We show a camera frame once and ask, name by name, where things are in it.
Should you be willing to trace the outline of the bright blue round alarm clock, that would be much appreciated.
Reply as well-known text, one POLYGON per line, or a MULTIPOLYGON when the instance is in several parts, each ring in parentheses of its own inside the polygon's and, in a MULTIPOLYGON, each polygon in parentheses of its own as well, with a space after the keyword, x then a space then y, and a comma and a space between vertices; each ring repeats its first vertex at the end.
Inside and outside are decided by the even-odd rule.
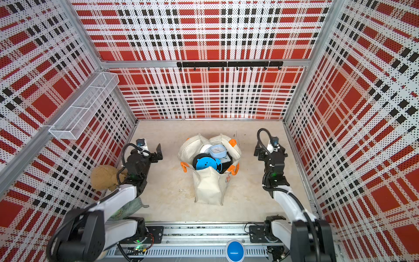
POLYGON ((209 167, 213 168, 217 172, 222 171, 222 163, 220 159, 212 158, 212 157, 203 157, 203 158, 197 159, 196 165, 195 165, 196 170, 203 170, 209 167))

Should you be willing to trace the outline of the beige canvas bag orange handles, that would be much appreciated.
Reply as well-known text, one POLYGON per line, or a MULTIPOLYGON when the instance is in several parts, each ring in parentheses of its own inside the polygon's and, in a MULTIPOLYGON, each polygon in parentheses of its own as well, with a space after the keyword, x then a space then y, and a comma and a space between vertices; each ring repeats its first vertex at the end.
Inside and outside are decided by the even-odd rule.
POLYGON ((210 139, 198 134, 183 143, 179 150, 178 158, 183 171, 188 175, 192 175, 196 203, 217 206, 223 205, 225 192, 227 191, 230 180, 239 172, 241 155, 242 152, 237 141, 223 134, 210 139), (199 153, 200 149, 204 145, 212 146, 217 144, 225 146, 228 151, 227 154, 233 159, 232 165, 222 174, 211 167, 196 170, 193 165, 193 158, 199 153))

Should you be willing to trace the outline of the white round clock black back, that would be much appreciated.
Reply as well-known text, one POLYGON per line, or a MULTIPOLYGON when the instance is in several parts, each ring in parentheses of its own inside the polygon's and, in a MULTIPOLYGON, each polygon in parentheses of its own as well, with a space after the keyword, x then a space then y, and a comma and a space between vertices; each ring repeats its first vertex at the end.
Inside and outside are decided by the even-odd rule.
POLYGON ((209 149, 210 149, 211 145, 204 145, 199 153, 193 158, 193 165, 196 165, 196 161, 199 158, 203 158, 203 157, 211 157, 211 155, 209 154, 209 149))

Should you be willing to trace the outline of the light blue square alarm clock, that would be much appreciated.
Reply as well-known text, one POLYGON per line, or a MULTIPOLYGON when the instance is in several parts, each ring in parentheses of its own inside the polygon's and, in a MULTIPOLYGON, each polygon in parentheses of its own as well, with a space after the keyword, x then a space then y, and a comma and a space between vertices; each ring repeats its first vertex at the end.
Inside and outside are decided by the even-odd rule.
POLYGON ((228 153, 227 149, 222 144, 212 145, 209 148, 209 154, 211 155, 212 158, 217 158, 217 159, 224 158, 226 157, 227 153, 228 153))

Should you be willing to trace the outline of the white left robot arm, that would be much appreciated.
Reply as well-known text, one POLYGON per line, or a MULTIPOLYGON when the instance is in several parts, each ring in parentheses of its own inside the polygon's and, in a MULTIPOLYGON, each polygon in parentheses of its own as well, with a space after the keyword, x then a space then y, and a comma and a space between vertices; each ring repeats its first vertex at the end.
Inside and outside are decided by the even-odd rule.
POLYGON ((148 150, 144 139, 126 144, 133 147, 122 161, 117 174, 117 187, 109 195, 82 209, 72 209, 64 217, 46 247, 50 262, 95 262, 117 246, 129 262, 138 262, 163 238, 162 226, 147 227, 144 218, 133 217, 137 208, 144 207, 140 195, 147 185, 151 164, 163 159, 161 146, 155 153, 148 150))

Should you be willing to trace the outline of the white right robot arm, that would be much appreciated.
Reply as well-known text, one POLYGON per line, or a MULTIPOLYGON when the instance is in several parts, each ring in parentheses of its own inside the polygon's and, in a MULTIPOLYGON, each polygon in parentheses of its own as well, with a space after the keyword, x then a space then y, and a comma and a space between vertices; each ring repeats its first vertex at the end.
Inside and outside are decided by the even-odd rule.
POLYGON ((335 262, 336 252, 330 224, 317 218, 294 195, 284 176, 285 149, 273 152, 256 147, 254 156, 265 165, 263 189, 285 212, 289 222, 282 218, 266 220, 266 236, 278 239, 289 250, 293 262, 335 262))

